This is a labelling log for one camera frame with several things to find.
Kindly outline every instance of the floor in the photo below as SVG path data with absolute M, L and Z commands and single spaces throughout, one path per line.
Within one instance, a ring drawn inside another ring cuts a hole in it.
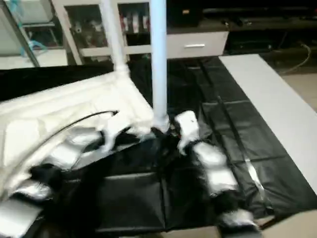
M 317 211 L 297 214 L 263 231 L 264 238 L 316 238 Z M 146 238 L 220 238 L 215 227 L 172 231 Z
M 48 50 L 48 51 L 35 51 L 37 60 L 41 67 L 62 66 L 67 65 L 66 50 Z M 0 69 L 13 69 L 13 68 L 31 68 L 32 62 L 28 57 L 22 56 L 9 56 L 0 57 Z
M 317 73 L 291 74 L 282 78 L 317 111 Z

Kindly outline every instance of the black mat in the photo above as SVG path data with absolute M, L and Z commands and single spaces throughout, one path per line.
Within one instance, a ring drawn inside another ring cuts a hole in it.
M 129 66 L 133 82 L 152 104 L 151 62 L 144 59 Z M 109 71 L 110 65 L 1 71 L 0 100 Z M 241 204 L 256 218 L 283 217 L 317 208 L 315 193 L 218 58 L 168 62 L 168 112 L 173 117 L 185 110 L 196 113 L 202 137 L 226 153 L 240 185 Z M 147 148 L 155 143 L 149 142 Z M 144 158 L 128 156 L 140 153 L 140 149 L 131 148 L 114 156 L 110 159 L 116 161 L 111 164 L 113 170 L 98 173 L 101 183 L 94 190 L 98 196 L 90 203 L 99 210 L 91 224 L 98 234 L 160 232 L 213 225 L 212 204 L 205 200 L 191 165 L 186 160 L 176 160 L 158 172 L 155 155 L 141 152 Z M 249 158 L 255 168 L 263 193 L 251 178 L 245 158 Z M 77 217 L 83 214 L 91 213 L 89 209 L 80 211 Z

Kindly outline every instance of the metal pole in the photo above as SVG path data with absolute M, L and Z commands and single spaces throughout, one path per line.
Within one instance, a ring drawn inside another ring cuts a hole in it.
M 169 127 L 167 116 L 166 0 L 150 1 L 154 126 Z
M 0 9 L 2 10 L 3 14 L 5 15 L 6 19 L 8 20 L 11 28 L 13 29 L 18 41 L 20 42 L 21 46 L 25 50 L 27 56 L 30 58 L 31 62 L 33 63 L 34 67 L 40 67 L 38 60 L 36 59 L 34 53 L 29 48 L 29 44 L 25 37 L 23 36 L 19 26 L 17 25 L 12 13 L 10 12 L 9 8 L 7 7 L 4 0 L 0 0 Z
M 111 7 L 111 0 L 101 0 L 99 7 L 103 21 L 103 27 L 106 32 L 106 38 L 112 50 L 114 69 L 118 72 L 127 72 L 128 68 L 124 61 L 122 45 L 120 43 L 122 40 L 121 28 L 120 26 L 116 27 L 117 24 L 115 22 L 113 13 L 114 9 Z

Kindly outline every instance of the white cabinet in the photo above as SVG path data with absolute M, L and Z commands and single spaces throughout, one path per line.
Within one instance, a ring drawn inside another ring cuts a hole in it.
M 147 22 L 150 20 L 151 0 L 110 1 L 124 58 L 127 60 L 131 55 L 150 54 L 150 24 Z M 100 0 L 52 2 L 77 64 L 83 64 L 85 57 L 112 54 L 101 25 Z M 167 35 L 167 57 L 173 59 L 222 55 L 227 36 L 228 32 Z

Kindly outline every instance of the black cable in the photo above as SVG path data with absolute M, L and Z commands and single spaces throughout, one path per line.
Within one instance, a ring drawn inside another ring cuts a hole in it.
M 48 138 L 46 138 L 44 141 L 42 141 L 39 145 L 37 145 L 35 148 L 33 148 L 29 153 L 27 153 L 27 155 L 25 155 L 19 162 L 16 166 L 14 166 L 14 168 L 12 169 L 11 172 L 9 172 L 9 174 L 7 175 L 6 178 L 4 178 L 4 181 L 3 181 L 3 184 L 2 185 L 2 188 L 4 188 L 5 184 L 8 182 L 8 180 L 11 178 L 11 176 L 13 174 L 15 174 L 17 172 L 17 169 L 20 168 L 20 166 L 23 164 L 23 162 L 25 161 L 25 159 L 29 158 L 32 154 L 34 154 L 39 148 L 41 148 L 45 143 L 47 143 L 50 139 L 52 139 L 54 136 L 58 135 L 59 133 L 61 133 L 62 131 L 70 128 L 71 126 L 83 121 L 83 120 L 86 120 L 88 118 L 91 118 L 91 117 L 94 117 L 94 116 L 97 116 L 97 115 L 100 115 L 100 114 L 105 114 L 105 113 L 113 113 L 113 115 L 116 115 L 118 113 L 118 111 L 101 111 L 101 112 L 97 112 L 97 113 L 92 113 L 92 114 L 89 114 L 85 117 L 82 117 L 64 127 L 62 127 L 61 129 L 57 130 L 56 132 L 54 132 L 52 135 L 50 135 Z

